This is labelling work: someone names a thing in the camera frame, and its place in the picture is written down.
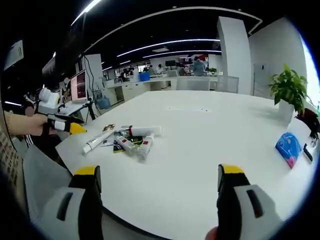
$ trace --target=tube cap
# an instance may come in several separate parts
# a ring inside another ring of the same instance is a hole
[[[86,145],[83,147],[83,153],[84,153],[84,154],[87,154],[89,151],[91,151],[91,147],[90,147],[88,144],[86,144]]]

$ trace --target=white flower pot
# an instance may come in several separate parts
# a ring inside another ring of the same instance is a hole
[[[279,114],[283,121],[287,124],[291,122],[292,115],[294,114],[295,106],[289,104],[285,100],[279,102]]]

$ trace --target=blue package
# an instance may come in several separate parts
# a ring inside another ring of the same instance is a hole
[[[290,168],[294,167],[298,156],[302,151],[298,139],[291,132],[283,134],[276,143],[275,148],[289,164]]]

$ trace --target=white table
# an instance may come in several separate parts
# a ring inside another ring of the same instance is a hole
[[[300,155],[291,170],[275,149],[287,127],[265,98],[212,91],[149,91],[97,118],[87,133],[57,146],[68,169],[101,167],[104,207],[128,223],[175,240],[201,240],[218,225],[218,164],[241,167],[288,218],[308,191],[316,166]],[[82,156],[106,124],[162,126],[146,164],[112,147]]]

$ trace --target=green plant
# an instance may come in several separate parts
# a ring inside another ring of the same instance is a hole
[[[304,113],[307,79],[304,76],[299,76],[295,70],[290,69],[286,64],[283,67],[284,71],[282,73],[270,77],[273,83],[268,85],[270,95],[274,95],[274,105],[282,99],[292,104],[294,110],[299,114]]]
[[[216,69],[216,68],[211,67],[211,68],[209,68],[209,72],[217,73],[218,71],[217,71],[217,69]]]

